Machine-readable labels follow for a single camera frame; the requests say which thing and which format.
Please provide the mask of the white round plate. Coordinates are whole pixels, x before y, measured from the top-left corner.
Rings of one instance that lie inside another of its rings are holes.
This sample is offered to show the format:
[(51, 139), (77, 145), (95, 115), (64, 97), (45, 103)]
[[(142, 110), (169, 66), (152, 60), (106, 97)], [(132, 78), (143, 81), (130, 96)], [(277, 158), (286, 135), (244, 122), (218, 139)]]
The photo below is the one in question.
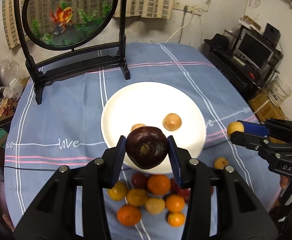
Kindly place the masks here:
[[(177, 114), (182, 121), (176, 131), (163, 126), (164, 118)], [(206, 140), (206, 125), (196, 103), (184, 92), (158, 82), (139, 82), (115, 92), (106, 103), (101, 130), (107, 147), (115, 147), (120, 136), (127, 137), (132, 126), (145, 124), (159, 128), (166, 137), (173, 136), (179, 148), (198, 157)]]

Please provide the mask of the tan round fruit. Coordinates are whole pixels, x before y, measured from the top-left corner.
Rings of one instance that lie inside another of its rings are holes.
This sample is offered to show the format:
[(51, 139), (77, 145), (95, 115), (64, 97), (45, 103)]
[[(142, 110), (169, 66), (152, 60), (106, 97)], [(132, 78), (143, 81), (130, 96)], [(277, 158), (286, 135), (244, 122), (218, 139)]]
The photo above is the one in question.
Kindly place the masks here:
[(176, 131), (182, 125), (181, 118), (175, 113), (169, 113), (163, 119), (163, 126), (168, 131)]

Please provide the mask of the blue striped tablecloth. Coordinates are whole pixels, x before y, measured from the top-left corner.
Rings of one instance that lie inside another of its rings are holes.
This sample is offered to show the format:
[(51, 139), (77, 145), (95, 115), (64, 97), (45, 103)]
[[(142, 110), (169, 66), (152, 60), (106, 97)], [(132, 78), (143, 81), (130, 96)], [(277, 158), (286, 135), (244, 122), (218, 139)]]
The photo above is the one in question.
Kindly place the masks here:
[[(197, 50), (172, 43), (131, 43), (126, 47), (130, 79), (119, 67), (56, 81), (35, 100), (29, 83), (18, 103), (5, 148), (4, 181), (7, 206), (15, 225), (14, 239), (86, 239), (86, 165), (107, 147), (101, 130), (109, 98), (125, 86), (158, 82), (188, 95), (202, 112), (206, 140), (196, 157), (210, 171), (209, 237), (225, 224), (252, 239), (276, 233), (268, 211), (280, 192), (280, 176), (271, 172), (257, 151), (234, 145), (229, 123), (257, 123), (256, 116), (227, 78)], [(160, 165), (142, 170), (125, 152), (119, 180), (127, 192), (131, 176), (143, 172), (174, 177), (168, 155)], [(157, 215), (145, 205), (133, 207), (126, 195), (114, 200), (103, 189), (111, 239), (182, 239), (181, 225), (167, 222), (164, 207)]]

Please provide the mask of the round goldfish screen ornament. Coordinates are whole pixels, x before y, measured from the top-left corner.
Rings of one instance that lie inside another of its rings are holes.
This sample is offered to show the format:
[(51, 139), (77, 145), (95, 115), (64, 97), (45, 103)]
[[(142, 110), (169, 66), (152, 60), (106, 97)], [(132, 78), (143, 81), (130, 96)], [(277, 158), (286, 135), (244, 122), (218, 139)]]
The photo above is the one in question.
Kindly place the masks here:
[[(118, 41), (86, 46), (107, 27), (117, 9)], [(126, 0), (13, 0), (13, 11), (37, 104), (46, 86), (90, 70), (120, 67), (125, 79), (130, 79), (125, 56)]]

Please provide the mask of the small orange mandarin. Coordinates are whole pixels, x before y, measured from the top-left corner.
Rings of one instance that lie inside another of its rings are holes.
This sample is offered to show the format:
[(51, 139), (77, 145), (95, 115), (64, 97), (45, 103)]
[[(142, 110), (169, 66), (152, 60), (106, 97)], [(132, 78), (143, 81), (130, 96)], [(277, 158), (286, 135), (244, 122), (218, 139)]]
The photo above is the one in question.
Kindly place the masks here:
[(166, 198), (165, 206), (169, 212), (181, 212), (185, 207), (185, 200), (177, 194), (171, 194)]

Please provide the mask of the dark purple mangosteen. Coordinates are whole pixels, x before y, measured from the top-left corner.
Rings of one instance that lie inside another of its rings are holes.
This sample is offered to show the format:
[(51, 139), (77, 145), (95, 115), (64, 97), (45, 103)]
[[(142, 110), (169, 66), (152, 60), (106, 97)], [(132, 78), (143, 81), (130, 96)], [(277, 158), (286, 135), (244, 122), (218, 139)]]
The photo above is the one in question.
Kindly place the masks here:
[(142, 126), (131, 131), (126, 138), (125, 151), (140, 169), (152, 169), (166, 158), (168, 140), (157, 127)]

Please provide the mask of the white plastic bucket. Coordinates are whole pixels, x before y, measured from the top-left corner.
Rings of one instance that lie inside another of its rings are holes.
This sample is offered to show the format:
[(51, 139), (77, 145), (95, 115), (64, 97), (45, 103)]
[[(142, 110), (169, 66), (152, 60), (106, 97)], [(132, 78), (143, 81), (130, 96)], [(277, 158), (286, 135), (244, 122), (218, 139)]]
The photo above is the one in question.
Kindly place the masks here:
[(291, 88), (278, 76), (271, 81), (267, 91), (269, 101), (276, 107), (280, 107), (291, 94)]

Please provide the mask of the beige checkered curtain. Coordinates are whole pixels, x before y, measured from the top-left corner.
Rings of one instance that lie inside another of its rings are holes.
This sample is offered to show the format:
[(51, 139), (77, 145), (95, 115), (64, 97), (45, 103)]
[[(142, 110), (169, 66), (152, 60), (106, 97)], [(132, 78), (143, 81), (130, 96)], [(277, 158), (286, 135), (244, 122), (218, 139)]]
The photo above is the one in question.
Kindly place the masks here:
[[(25, 0), (19, 0), (22, 6)], [(98, 29), (113, 0), (29, 0), (27, 22), (35, 38), (49, 46), (70, 46)], [(126, 16), (169, 20), (174, 0), (127, 0)]]

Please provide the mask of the computer monitor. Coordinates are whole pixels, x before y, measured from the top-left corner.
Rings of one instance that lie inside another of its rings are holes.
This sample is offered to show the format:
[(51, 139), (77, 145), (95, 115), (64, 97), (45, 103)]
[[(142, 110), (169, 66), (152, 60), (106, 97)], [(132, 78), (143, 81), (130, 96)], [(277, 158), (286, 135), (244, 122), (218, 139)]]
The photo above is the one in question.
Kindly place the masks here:
[(274, 54), (273, 49), (248, 29), (242, 29), (234, 52), (258, 69), (262, 69)]

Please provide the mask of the large orange tangerine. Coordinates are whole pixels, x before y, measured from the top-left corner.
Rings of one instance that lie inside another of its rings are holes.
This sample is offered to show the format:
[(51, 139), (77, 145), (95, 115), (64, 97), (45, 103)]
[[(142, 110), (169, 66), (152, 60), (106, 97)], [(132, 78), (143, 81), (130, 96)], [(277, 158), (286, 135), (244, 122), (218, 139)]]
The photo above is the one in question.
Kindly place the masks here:
[(164, 174), (153, 174), (147, 182), (148, 191), (156, 196), (164, 196), (170, 191), (170, 179)]

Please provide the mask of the white teapot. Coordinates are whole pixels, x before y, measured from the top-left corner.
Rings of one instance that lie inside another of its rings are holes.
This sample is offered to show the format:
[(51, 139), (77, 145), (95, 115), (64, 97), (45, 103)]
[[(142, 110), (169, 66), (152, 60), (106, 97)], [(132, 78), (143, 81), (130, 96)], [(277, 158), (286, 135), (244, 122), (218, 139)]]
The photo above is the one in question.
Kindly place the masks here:
[(23, 92), (23, 85), (18, 78), (14, 78), (6, 87), (0, 87), (3, 97), (9, 99), (18, 99)]

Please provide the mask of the small yellow longan fruit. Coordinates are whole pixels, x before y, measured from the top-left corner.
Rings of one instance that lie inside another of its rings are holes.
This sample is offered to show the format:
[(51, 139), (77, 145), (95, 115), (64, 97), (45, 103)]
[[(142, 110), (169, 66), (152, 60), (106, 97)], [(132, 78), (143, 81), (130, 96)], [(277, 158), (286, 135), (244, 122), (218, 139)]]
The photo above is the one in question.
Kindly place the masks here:
[(231, 134), (234, 132), (244, 132), (244, 125), (239, 121), (231, 122), (229, 123), (226, 131), (228, 137), (230, 138)]

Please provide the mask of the red plum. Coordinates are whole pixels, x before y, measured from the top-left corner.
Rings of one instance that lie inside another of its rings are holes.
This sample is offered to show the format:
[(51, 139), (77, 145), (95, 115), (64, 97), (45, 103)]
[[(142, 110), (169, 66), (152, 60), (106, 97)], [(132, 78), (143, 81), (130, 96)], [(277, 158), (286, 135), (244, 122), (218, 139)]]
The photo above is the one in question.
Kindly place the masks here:
[(148, 177), (142, 173), (134, 173), (131, 176), (131, 183), (134, 187), (144, 189), (147, 187)]

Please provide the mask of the yellow orange citrus fruit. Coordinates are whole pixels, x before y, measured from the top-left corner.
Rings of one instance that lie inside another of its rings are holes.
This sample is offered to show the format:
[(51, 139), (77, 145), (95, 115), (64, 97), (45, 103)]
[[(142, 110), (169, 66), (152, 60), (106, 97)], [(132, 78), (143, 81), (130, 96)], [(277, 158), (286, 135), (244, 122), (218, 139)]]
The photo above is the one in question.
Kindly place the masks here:
[(135, 207), (143, 206), (149, 198), (147, 191), (143, 189), (134, 188), (131, 189), (126, 195), (126, 199), (129, 205)]

